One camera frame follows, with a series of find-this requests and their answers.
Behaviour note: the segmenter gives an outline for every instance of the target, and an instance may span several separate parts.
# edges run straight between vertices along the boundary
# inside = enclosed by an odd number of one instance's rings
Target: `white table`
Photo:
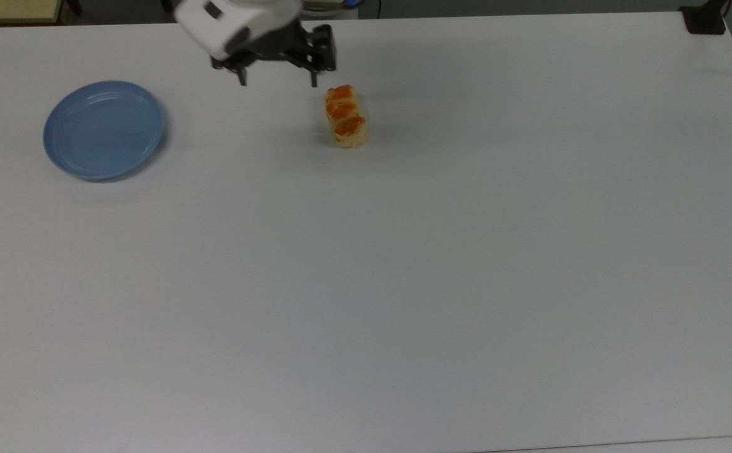
[[[444,453],[732,435],[732,39],[674,13],[335,23],[340,69],[176,25],[0,30],[0,451]],[[60,172],[60,98],[170,129]],[[333,146],[352,83],[372,138]]]

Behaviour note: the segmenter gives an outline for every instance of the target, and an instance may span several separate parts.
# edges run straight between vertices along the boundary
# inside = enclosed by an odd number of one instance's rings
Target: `toasted bread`
[[[352,86],[329,89],[324,104],[335,143],[342,147],[356,147],[366,141],[369,126],[360,111],[360,103]]]

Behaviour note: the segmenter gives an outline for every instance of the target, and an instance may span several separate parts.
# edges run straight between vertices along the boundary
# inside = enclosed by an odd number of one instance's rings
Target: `table leg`
[[[70,6],[73,14],[81,15],[81,2],[79,0],[67,0],[67,5]]]

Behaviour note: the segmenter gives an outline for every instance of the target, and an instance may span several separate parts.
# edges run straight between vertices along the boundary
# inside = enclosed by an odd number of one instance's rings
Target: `orange topping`
[[[355,104],[353,103],[340,103],[332,109],[328,108],[327,112],[329,112],[330,117],[334,120],[343,120],[344,118],[348,117],[349,114],[354,111],[354,109]]]
[[[337,101],[340,99],[347,99],[352,97],[352,86],[344,85],[338,86],[338,88],[331,88],[326,90],[330,101]]]
[[[348,118],[347,120],[341,121],[338,127],[335,127],[335,134],[337,135],[352,135],[357,132],[358,127],[361,124],[366,123],[366,118],[362,116],[355,116],[354,118]]]

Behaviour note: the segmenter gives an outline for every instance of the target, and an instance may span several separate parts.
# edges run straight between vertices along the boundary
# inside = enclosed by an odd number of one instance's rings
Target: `blue plate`
[[[165,116],[150,92],[127,81],[101,81],[56,105],[42,141],[59,169],[99,181],[144,164],[164,131]]]

